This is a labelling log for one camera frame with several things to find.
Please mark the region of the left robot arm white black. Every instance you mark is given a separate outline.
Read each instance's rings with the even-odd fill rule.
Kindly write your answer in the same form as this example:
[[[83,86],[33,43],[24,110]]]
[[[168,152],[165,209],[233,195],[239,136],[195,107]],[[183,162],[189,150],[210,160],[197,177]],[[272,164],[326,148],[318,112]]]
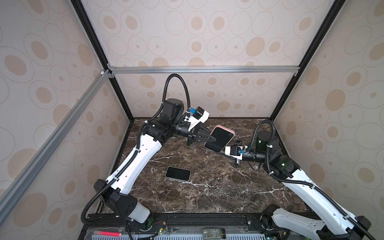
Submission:
[[[163,101],[159,113],[140,129],[138,141],[124,162],[106,180],[97,180],[94,189],[97,198],[123,219],[140,224],[150,221],[151,212],[130,192],[149,160],[174,135],[187,138],[187,144],[214,142],[204,123],[209,113],[201,107],[184,109],[177,99]]]

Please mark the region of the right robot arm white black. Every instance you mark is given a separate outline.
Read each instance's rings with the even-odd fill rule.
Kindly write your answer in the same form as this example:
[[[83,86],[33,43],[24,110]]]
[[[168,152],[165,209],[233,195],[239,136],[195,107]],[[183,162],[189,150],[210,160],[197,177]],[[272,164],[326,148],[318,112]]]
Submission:
[[[271,204],[261,213],[259,224],[264,231],[286,229],[309,240],[361,240],[373,239],[368,230],[371,222],[364,216],[355,216],[344,209],[287,155],[279,152],[280,140],[272,131],[260,131],[253,142],[241,141],[226,147],[226,156],[263,165],[275,180],[293,191],[315,212],[317,219],[294,214]]]

